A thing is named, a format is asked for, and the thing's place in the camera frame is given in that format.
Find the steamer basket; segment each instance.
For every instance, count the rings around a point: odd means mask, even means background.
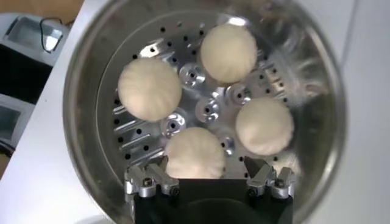
[[[242,82],[219,86],[200,63],[200,44],[219,24],[246,26],[257,41],[256,67]],[[179,107],[166,119],[136,119],[117,95],[119,75],[135,58],[170,63],[182,81]],[[304,221],[328,188],[342,152],[346,106],[341,78],[318,28],[293,2],[264,0],[110,1],[89,26],[66,78],[63,117],[69,153],[86,190],[118,223],[129,223],[123,173],[163,155],[167,140],[192,126],[221,141],[223,178],[248,178],[242,158],[263,158],[297,175],[294,223]],[[274,156],[248,152],[235,118],[257,97],[291,110],[290,145]]]

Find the white countertop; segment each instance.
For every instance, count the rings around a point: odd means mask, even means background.
[[[63,85],[71,54],[107,1],[86,0],[74,23],[0,181],[2,224],[109,222],[76,176],[62,124]],[[349,133],[340,173],[310,223],[390,223],[386,211],[390,194],[385,191],[390,189],[390,74],[386,66],[390,65],[386,55],[390,52],[390,2],[359,1],[357,7],[355,0],[299,2],[329,39],[344,70],[349,102]]]

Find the perforated steamer tray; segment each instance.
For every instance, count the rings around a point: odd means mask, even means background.
[[[245,80],[232,85],[218,85],[200,61],[204,36],[214,26],[224,23],[247,26],[258,46],[253,71]],[[274,97],[291,107],[294,114],[299,113],[298,108],[294,108],[299,104],[299,96],[294,92],[298,87],[283,57],[244,18],[203,12],[173,13],[131,34],[122,49],[128,52],[126,63],[142,57],[157,57],[169,63],[177,71],[183,86],[179,107],[156,123],[133,117],[121,105],[117,95],[112,99],[113,141],[123,157],[122,163],[128,166],[145,164],[151,158],[162,156],[172,135],[197,126],[207,128],[219,138],[227,159],[223,178],[248,178],[243,157],[259,156],[248,152],[237,138],[235,119],[239,109],[252,98]],[[115,62],[113,57],[107,73],[112,66],[117,66]],[[291,152],[293,149],[290,148],[265,158],[271,164],[288,158],[287,166],[294,166]]]

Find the black cable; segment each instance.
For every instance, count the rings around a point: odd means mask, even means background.
[[[47,53],[50,53],[50,51],[48,51],[45,47],[44,47],[44,44],[43,44],[43,27],[42,27],[42,24],[43,22],[45,22],[46,20],[58,20],[60,22],[60,24],[62,25],[62,20],[58,17],[46,17],[46,18],[43,18],[41,19],[41,21],[39,22],[39,28],[41,30],[41,45],[42,45],[42,48],[44,51],[46,51]]]
[[[65,23],[65,26],[67,26],[67,27],[72,26],[74,24],[74,21],[75,21],[75,19]]]

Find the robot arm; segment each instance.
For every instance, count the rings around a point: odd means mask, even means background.
[[[245,158],[249,180],[171,178],[156,164],[125,172],[126,202],[136,224],[292,223],[294,174],[278,176],[265,161]]]

